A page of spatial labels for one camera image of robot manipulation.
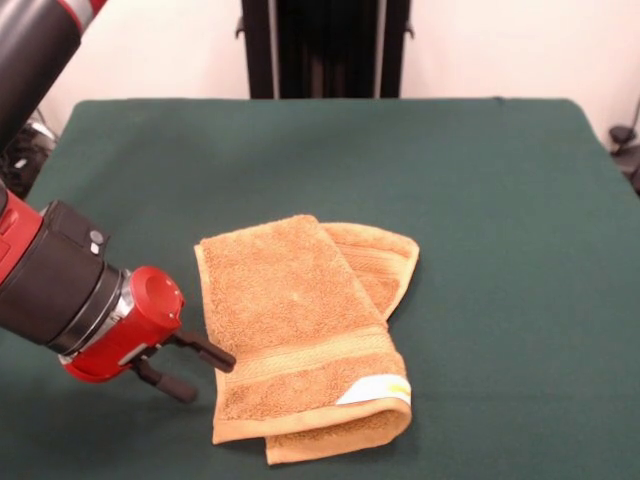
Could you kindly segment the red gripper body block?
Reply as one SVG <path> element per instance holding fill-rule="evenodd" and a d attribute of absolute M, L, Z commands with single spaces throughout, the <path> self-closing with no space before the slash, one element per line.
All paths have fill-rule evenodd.
<path fill-rule="evenodd" d="M 128 370 L 145 349 L 163 344 L 181 327 L 183 306 L 184 296 L 168 274 L 140 267 L 125 278 L 115 309 L 96 335 L 59 361 L 82 381 L 109 381 Z"/>

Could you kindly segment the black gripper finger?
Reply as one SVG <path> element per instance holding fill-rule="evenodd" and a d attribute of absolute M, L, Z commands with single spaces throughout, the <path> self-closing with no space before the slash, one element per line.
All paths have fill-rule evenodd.
<path fill-rule="evenodd" d="M 132 370 L 140 380 L 181 403 L 192 403 L 198 396 L 195 387 L 154 369 L 145 359 L 135 362 Z"/>
<path fill-rule="evenodd" d="M 193 350 L 203 361 L 221 372 L 232 372 L 235 367 L 236 359 L 233 355 L 200 334 L 178 330 L 172 335 L 172 343 Z"/>

